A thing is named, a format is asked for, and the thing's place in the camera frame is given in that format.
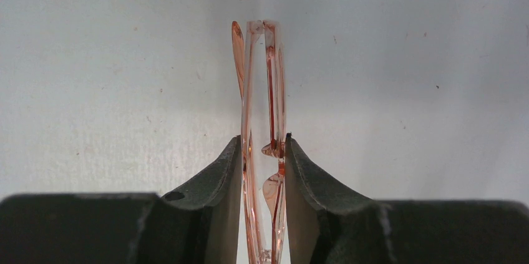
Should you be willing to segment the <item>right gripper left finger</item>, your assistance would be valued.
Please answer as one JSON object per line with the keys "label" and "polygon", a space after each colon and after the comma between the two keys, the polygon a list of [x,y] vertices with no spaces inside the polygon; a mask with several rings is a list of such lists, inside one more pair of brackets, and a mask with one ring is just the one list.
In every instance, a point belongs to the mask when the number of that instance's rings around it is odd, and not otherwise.
{"label": "right gripper left finger", "polygon": [[2,263],[235,263],[241,139],[165,195],[18,194],[1,202]]}

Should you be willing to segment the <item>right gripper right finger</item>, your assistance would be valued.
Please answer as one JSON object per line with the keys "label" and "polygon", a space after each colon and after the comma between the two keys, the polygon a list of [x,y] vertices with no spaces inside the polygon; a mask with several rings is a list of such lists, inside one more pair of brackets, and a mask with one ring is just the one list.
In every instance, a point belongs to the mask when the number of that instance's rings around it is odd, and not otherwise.
{"label": "right gripper right finger", "polygon": [[511,200],[375,200],[286,138],[291,263],[527,263],[528,207]]}

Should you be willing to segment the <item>orange tinted sunglasses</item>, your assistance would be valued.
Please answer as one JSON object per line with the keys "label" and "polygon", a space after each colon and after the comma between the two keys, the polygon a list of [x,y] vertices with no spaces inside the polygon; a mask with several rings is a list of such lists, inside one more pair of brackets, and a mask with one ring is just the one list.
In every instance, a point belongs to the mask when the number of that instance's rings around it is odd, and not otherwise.
{"label": "orange tinted sunglasses", "polygon": [[241,95],[242,199],[250,263],[280,263],[286,229],[286,89],[278,22],[231,24]]}

